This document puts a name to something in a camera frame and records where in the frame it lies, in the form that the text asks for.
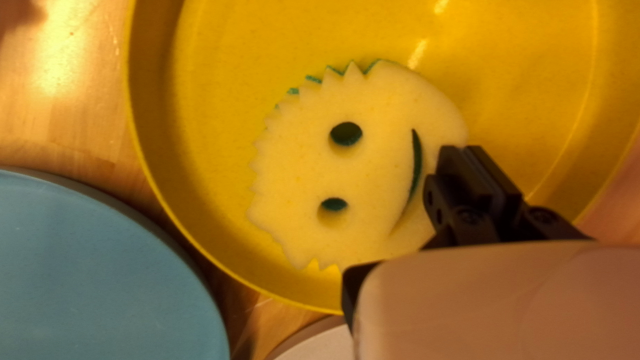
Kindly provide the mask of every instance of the yellow bowl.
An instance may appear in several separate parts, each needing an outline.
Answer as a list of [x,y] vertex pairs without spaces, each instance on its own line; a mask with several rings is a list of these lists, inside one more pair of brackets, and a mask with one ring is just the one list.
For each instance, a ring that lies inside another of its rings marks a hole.
[[247,221],[262,118],[325,65],[406,64],[460,108],[527,195],[569,219],[614,174],[640,113],[635,0],[137,0],[132,129],[167,212],[268,295],[340,313],[335,267],[298,271]]

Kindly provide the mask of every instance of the sponge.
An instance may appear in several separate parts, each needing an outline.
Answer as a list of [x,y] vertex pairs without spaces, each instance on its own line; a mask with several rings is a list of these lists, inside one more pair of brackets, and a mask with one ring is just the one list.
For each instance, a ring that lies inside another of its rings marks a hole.
[[264,119],[247,212],[299,269],[413,252],[433,235],[422,182],[442,145],[464,146],[455,105],[422,76],[379,60],[307,76]]

